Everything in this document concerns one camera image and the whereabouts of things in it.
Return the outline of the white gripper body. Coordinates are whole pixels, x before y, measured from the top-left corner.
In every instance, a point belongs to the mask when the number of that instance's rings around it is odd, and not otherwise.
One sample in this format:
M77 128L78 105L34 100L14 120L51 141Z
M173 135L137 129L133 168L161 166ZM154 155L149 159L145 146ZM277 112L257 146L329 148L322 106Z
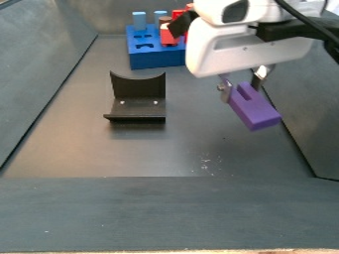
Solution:
M229 73L302 58L306 38L264 42L246 25L213 26L197 18L188 30L185 66L196 77Z

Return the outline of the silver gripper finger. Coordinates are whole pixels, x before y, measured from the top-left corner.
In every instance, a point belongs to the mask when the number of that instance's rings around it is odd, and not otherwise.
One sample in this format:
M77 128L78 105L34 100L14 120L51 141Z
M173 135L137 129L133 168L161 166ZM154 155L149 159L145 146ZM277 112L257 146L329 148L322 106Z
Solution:
M228 103L229 98L230 98L230 94L232 94L233 86L232 86L232 84L228 80L228 76L225 74L220 74L218 78L220 78L221 82L217 84L217 90L220 91L221 101L224 103Z
M260 65L258 67L252 69L253 76L252 76L250 85L254 90L260 89L273 69L274 69L273 64Z

